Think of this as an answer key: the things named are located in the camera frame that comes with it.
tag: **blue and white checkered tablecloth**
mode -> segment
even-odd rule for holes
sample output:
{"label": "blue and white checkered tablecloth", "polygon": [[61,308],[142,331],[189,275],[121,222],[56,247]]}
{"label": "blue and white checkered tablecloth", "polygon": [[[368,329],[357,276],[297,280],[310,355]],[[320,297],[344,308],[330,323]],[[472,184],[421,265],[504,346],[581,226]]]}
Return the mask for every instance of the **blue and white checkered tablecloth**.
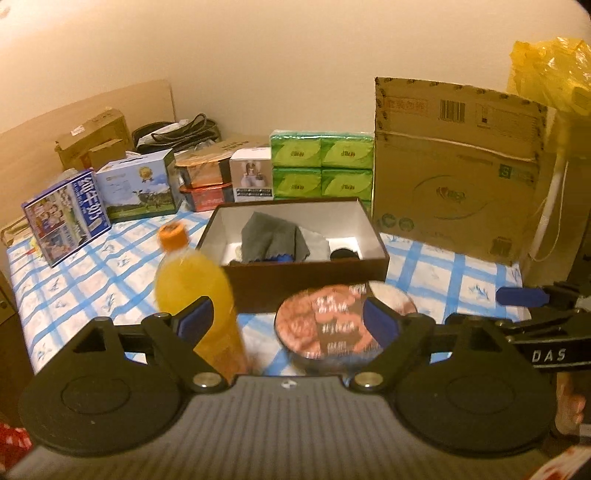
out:
{"label": "blue and white checkered tablecloth", "polygon": [[[196,245],[210,212],[122,222],[54,268],[22,241],[8,250],[12,285],[35,371],[90,319],[139,323],[154,313],[152,282],[162,253],[157,229],[181,219]],[[520,320],[520,310],[495,303],[496,289],[521,285],[517,266],[505,267],[382,234],[390,254],[387,283],[406,291],[421,313],[441,322],[453,312]],[[245,345],[257,373],[298,374],[273,331],[273,314],[240,315]]]}

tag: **red container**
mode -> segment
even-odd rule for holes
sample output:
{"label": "red container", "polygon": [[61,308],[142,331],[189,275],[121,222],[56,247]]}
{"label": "red container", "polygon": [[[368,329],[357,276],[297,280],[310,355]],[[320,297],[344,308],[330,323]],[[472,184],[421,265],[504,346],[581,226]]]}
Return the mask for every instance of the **red container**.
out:
{"label": "red container", "polygon": [[181,187],[180,192],[186,198],[189,208],[194,212],[205,212],[215,209],[215,207],[222,203],[234,202],[232,183],[211,185],[210,187],[201,187],[198,189]]}

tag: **wooden board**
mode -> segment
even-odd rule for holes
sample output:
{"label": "wooden board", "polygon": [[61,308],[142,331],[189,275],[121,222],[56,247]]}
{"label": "wooden board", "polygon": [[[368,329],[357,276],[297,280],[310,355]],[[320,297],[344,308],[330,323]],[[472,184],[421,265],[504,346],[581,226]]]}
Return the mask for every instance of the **wooden board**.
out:
{"label": "wooden board", "polygon": [[21,204],[61,173],[54,151],[58,135],[108,107],[123,112],[130,131],[152,122],[174,121],[170,85],[154,80],[71,103],[0,134],[0,227],[22,216]]}

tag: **orange juice bottle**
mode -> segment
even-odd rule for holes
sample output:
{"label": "orange juice bottle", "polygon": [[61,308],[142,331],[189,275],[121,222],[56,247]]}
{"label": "orange juice bottle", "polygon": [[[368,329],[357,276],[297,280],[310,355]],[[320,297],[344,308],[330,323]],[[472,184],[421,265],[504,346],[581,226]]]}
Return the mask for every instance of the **orange juice bottle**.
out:
{"label": "orange juice bottle", "polygon": [[165,252],[154,280],[158,308],[175,315],[199,297],[208,296],[213,302],[213,324],[194,351],[228,381],[246,373],[232,288],[222,267],[189,247],[189,235],[180,222],[162,226],[158,240]]}

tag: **stack of tissue packs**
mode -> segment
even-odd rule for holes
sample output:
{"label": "stack of tissue packs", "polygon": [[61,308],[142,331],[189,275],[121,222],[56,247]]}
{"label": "stack of tissue packs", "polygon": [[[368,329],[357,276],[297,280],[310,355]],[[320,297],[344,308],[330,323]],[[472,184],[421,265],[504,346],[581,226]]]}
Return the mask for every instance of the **stack of tissue packs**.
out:
{"label": "stack of tissue packs", "polygon": [[275,131],[271,155],[275,198],[359,197],[371,206],[372,134]]}

